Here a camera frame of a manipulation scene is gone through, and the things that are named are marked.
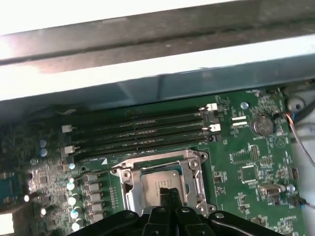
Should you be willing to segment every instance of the motherboard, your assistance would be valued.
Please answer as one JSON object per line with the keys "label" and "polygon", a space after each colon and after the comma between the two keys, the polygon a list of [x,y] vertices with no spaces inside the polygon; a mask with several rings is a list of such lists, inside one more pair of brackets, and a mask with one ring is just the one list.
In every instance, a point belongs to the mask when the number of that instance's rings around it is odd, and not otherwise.
{"label": "motherboard", "polygon": [[204,216],[304,236],[284,99],[254,89],[3,125],[0,208],[31,205],[21,235],[65,236],[176,187]]}

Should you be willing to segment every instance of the screw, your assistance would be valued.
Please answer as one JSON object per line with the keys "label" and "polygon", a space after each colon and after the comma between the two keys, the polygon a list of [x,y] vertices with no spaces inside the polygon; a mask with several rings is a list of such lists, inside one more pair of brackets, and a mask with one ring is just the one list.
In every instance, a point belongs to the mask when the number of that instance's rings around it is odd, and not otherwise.
{"label": "screw", "polygon": [[250,107],[250,105],[249,105],[247,102],[242,102],[242,103],[241,103],[241,108],[242,108],[243,110],[248,109],[248,107]]}
{"label": "screw", "polygon": [[32,159],[30,160],[31,166],[35,166],[37,163],[38,163],[38,159],[36,159],[36,158],[32,158]]}
{"label": "screw", "polygon": [[197,161],[192,161],[192,162],[190,163],[190,166],[193,167],[193,168],[196,168],[198,165],[199,165],[199,164],[198,164]]}
{"label": "screw", "polygon": [[187,212],[189,212],[190,210],[189,210],[189,208],[187,208],[187,207],[184,207],[184,208],[182,208],[182,212],[183,213],[187,213]]}
{"label": "screw", "polygon": [[224,215],[222,213],[216,213],[215,217],[218,219],[222,219],[222,218],[224,218]]}
{"label": "screw", "polygon": [[125,178],[130,178],[131,177],[131,173],[129,171],[125,171],[124,172],[124,177]]}

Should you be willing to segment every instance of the green circuit board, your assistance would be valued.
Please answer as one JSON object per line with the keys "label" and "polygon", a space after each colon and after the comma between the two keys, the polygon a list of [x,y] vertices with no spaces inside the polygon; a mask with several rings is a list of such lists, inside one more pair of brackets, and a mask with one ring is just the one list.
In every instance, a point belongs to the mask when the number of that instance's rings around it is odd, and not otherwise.
{"label": "green circuit board", "polygon": [[[248,108],[241,107],[244,102]],[[207,110],[207,104],[216,107]],[[208,204],[279,233],[304,236],[302,210],[292,202],[298,175],[283,112],[284,97],[275,88],[73,113],[2,127],[2,152],[18,160],[12,172],[32,174],[26,184],[40,193],[31,235],[71,233],[75,207],[82,210],[82,226],[96,220],[89,203],[93,179],[82,173],[100,173],[102,218],[125,208],[120,180],[106,170],[130,158],[191,149],[209,155],[202,164]],[[218,132],[205,131],[214,123],[220,124]],[[270,194],[275,187],[281,191]],[[73,194],[79,198],[69,204]],[[49,205],[52,214],[37,213]]]}

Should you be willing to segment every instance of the cpu socket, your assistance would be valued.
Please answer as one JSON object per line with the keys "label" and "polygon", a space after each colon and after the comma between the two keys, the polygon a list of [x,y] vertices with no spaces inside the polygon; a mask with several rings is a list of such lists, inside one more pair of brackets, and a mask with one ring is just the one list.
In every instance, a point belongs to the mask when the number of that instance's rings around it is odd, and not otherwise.
{"label": "cpu socket", "polygon": [[177,188],[183,205],[207,215],[201,164],[208,154],[190,149],[127,159],[111,172],[120,178],[125,209],[139,215],[143,209],[159,206],[160,188]]}

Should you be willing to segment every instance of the wire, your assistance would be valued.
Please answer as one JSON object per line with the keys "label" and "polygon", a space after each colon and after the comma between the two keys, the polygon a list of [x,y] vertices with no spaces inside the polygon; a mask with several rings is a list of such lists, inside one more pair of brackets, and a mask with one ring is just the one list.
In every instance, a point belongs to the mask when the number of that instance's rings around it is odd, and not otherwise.
{"label": "wire", "polygon": [[310,204],[310,203],[305,203],[305,206],[307,206],[307,207],[309,207],[309,208],[312,208],[312,209],[314,209],[315,210],[315,206],[314,205],[312,205],[312,204]]}
{"label": "wire", "polygon": [[285,116],[287,117],[287,119],[289,120],[289,125],[291,127],[291,130],[292,130],[292,133],[296,139],[296,142],[298,143],[298,145],[300,146],[301,150],[304,152],[304,154],[307,156],[307,158],[309,159],[310,163],[312,166],[315,167],[315,162],[313,161],[313,158],[312,156],[309,154],[309,152],[306,150],[306,148],[304,147],[304,145],[302,144],[302,141],[295,129],[295,126],[294,126],[294,123],[293,123],[293,120],[291,118],[291,115],[289,113],[286,113]]}
{"label": "wire", "polygon": [[294,122],[297,123],[307,117],[315,109],[315,100],[307,105],[302,111],[295,114]]}

